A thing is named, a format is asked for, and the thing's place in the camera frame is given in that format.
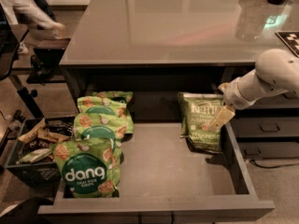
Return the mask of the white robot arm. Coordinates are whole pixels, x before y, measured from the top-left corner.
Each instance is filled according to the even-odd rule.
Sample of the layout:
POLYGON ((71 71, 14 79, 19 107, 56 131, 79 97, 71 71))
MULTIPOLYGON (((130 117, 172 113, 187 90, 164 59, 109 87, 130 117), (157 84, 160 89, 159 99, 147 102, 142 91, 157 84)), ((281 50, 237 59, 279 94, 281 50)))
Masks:
POLYGON ((285 92, 299 96, 299 61, 288 51, 270 49, 260 54, 252 71, 229 83, 222 83, 224 106, 218 108, 207 125, 210 131, 219 131, 235 115, 258 100, 285 92))

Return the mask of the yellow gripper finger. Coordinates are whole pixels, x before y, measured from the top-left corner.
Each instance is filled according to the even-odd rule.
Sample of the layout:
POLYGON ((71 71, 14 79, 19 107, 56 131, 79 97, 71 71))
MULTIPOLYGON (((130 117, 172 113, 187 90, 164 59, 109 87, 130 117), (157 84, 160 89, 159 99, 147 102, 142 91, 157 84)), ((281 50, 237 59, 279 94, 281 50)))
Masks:
POLYGON ((220 108, 216 113, 216 127, 220 128, 228 121, 230 121, 235 115, 235 109, 229 105, 225 105, 220 108))
POLYGON ((219 131, 221 129, 221 119, 215 117, 210 123, 209 123, 209 129, 211 131, 219 131))

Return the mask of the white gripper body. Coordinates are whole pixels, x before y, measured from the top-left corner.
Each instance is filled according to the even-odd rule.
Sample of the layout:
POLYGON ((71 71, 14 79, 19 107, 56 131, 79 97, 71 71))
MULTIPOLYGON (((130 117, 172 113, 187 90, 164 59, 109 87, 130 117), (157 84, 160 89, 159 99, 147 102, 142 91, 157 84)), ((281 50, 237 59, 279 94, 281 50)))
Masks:
POLYGON ((242 96, 236 81, 222 83, 218 89, 222 92, 223 102, 235 110, 244 110, 254 104, 242 96))

